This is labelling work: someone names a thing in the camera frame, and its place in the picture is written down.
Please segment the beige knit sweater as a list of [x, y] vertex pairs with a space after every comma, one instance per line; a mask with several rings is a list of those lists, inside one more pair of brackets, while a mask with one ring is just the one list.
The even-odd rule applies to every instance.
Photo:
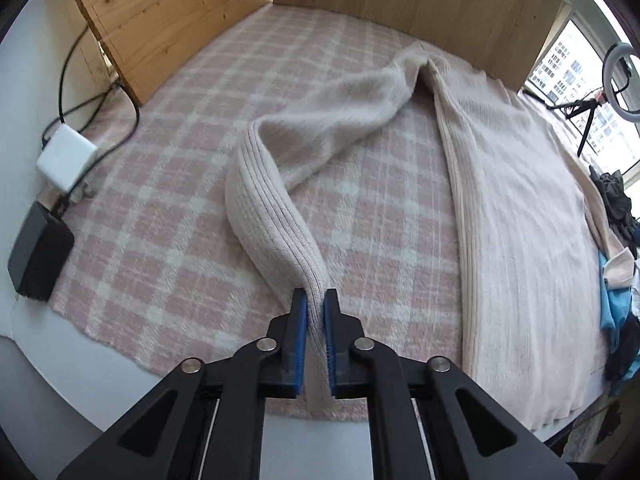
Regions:
[[454, 199], [462, 368], [537, 429], [584, 402], [600, 287], [627, 288], [634, 258], [608, 226], [584, 166], [500, 82], [417, 42], [384, 67], [315, 88], [240, 137], [224, 190], [229, 222], [280, 301], [296, 288], [306, 292], [306, 403], [312, 414], [329, 413], [329, 273], [290, 191], [388, 124], [417, 84], [434, 96]]

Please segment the pink plaid table cloth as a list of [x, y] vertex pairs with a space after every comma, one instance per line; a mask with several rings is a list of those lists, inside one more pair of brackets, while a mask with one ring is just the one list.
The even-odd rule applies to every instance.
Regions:
[[[66, 216], [76, 242], [50, 301], [88, 336], [165, 374], [256, 338], [278, 299], [234, 235], [224, 181], [250, 123], [412, 38], [326, 11], [265, 6], [178, 70]], [[462, 358], [458, 232], [430, 88], [292, 189], [343, 309], [398, 353]]]

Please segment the blue garment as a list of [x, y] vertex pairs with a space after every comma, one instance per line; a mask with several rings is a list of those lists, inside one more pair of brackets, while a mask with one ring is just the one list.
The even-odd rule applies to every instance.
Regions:
[[600, 329], [608, 338], [608, 353], [620, 346], [620, 334], [632, 307], [632, 289], [638, 284], [639, 270], [627, 249], [610, 263], [603, 252], [600, 263]]

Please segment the black power brick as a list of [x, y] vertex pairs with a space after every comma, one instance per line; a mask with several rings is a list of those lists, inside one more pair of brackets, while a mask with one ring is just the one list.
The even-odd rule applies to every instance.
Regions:
[[33, 202], [21, 225], [8, 260], [15, 291], [23, 297], [48, 302], [74, 246], [66, 223]]

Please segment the black garment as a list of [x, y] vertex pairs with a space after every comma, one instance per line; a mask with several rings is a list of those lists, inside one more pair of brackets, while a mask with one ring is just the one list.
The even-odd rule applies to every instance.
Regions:
[[599, 172], [593, 166], [589, 167], [591, 181], [598, 189], [604, 203], [608, 225], [627, 247], [634, 259], [638, 258], [639, 248], [639, 220], [631, 213], [632, 201], [625, 193], [624, 179], [620, 170]]

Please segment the white power adapter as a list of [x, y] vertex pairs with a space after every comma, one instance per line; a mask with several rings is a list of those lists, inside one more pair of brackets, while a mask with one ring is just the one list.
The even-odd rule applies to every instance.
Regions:
[[68, 193], [96, 158], [98, 147], [66, 124], [56, 128], [36, 160], [36, 168], [61, 193]]

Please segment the pine plank board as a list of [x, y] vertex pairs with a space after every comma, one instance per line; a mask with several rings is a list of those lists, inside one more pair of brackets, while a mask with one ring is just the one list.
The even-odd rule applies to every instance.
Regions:
[[271, 0], [75, 0], [143, 104], [209, 41]]

